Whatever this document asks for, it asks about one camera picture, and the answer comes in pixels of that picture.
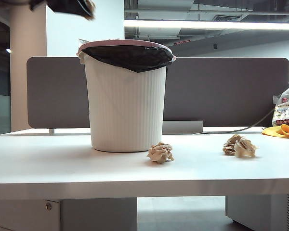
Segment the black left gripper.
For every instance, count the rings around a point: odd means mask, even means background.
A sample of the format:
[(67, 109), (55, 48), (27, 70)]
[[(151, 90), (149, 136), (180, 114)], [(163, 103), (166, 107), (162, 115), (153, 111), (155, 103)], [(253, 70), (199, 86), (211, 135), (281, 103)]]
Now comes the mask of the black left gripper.
[(30, 10), (34, 11), (36, 7), (46, 3), (53, 12), (68, 13), (80, 15), (87, 20), (94, 19), (94, 2), (92, 0), (70, 0), (68, 9), (67, 0), (31, 0)]

